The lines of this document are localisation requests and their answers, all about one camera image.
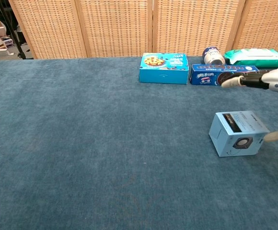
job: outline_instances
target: green package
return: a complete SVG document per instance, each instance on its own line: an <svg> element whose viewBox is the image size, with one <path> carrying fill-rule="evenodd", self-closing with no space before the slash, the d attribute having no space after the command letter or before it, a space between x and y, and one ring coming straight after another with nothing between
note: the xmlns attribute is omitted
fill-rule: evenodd
<svg viewBox="0 0 278 230"><path fill-rule="evenodd" d="M235 49L226 52L224 57L232 65L278 68L278 52L273 49Z"/></svg>

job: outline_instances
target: light blue box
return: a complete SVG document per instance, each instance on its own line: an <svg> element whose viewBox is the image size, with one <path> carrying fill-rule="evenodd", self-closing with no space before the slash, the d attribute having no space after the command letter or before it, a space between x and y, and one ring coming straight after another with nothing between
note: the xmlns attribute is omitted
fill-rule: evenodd
<svg viewBox="0 0 278 230"><path fill-rule="evenodd" d="M187 84L189 66L186 54L144 53L140 82Z"/></svg>
<svg viewBox="0 0 278 230"><path fill-rule="evenodd" d="M216 113L209 136L220 157L257 154L269 130L252 111Z"/></svg>

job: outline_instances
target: box lid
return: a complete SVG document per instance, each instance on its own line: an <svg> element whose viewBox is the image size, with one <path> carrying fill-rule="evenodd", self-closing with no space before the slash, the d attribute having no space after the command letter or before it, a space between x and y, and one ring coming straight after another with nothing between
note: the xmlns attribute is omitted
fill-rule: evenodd
<svg viewBox="0 0 278 230"><path fill-rule="evenodd" d="M240 133L269 133L267 127L252 111L216 113L229 135Z"/></svg>
<svg viewBox="0 0 278 230"><path fill-rule="evenodd" d="M189 70L186 54L144 53L140 69Z"/></svg>

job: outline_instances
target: cookie box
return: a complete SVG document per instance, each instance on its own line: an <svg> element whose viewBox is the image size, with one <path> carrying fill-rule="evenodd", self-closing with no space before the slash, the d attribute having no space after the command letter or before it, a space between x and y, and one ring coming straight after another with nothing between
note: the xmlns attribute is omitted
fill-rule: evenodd
<svg viewBox="0 0 278 230"><path fill-rule="evenodd" d="M256 72L255 66L202 65L194 64L190 82L193 85L221 85L234 73Z"/></svg>
<svg viewBox="0 0 278 230"><path fill-rule="evenodd" d="M219 157L230 157L257 154L267 133L252 111L238 111L216 113L209 136Z"/></svg>
<svg viewBox="0 0 278 230"><path fill-rule="evenodd" d="M189 66L186 54L144 53L140 82L187 84Z"/></svg>

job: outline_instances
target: blue oreo package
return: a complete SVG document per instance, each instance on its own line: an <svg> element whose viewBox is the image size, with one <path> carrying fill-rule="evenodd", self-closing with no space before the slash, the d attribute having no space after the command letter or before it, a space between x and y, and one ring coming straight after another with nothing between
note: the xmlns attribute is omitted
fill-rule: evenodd
<svg viewBox="0 0 278 230"><path fill-rule="evenodd" d="M234 73L257 72L255 66L193 64L190 83L193 85L221 85Z"/></svg>
<svg viewBox="0 0 278 230"><path fill-rule="evenodd" d="M189 66L186 54L144 53L140 82L187 84Z"/></svg>

